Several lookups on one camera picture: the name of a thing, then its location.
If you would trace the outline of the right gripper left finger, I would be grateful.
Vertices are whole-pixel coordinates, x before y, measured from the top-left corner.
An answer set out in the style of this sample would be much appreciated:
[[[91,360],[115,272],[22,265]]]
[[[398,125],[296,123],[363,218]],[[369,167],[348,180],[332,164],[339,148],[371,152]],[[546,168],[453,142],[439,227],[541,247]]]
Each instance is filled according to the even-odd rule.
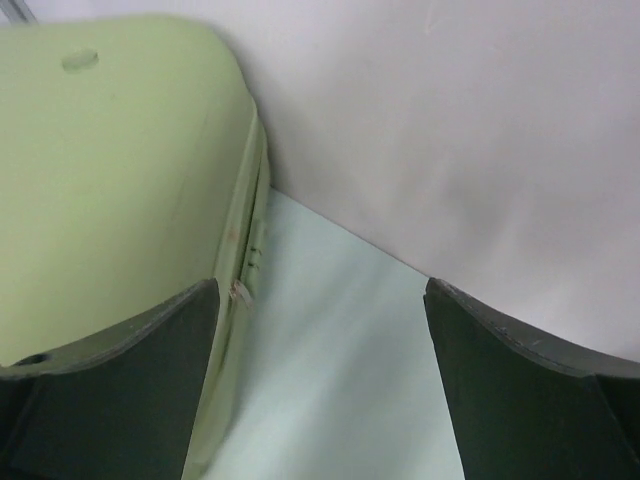
[[[181,478],[219,306],[217,281],[200,281],[2,367],[2,478]]]

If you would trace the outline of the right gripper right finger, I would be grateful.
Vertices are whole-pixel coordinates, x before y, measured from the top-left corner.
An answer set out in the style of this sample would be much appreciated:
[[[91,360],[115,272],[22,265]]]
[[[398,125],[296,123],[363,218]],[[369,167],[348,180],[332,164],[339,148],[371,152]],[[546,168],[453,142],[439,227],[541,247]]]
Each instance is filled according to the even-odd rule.
[[[428,280],[424,305],[467,479],[636,479],[639,365]]]

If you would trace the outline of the green hard-shell suitcase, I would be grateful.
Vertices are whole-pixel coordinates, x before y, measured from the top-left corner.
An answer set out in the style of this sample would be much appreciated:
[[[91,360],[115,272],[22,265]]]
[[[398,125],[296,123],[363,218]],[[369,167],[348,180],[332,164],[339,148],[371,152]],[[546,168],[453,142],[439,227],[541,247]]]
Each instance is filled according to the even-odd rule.
[[[1,369],[214,279],[220,306],[186,463],[227,433],[270,168],[232,51],[144,14],[1,31]]]

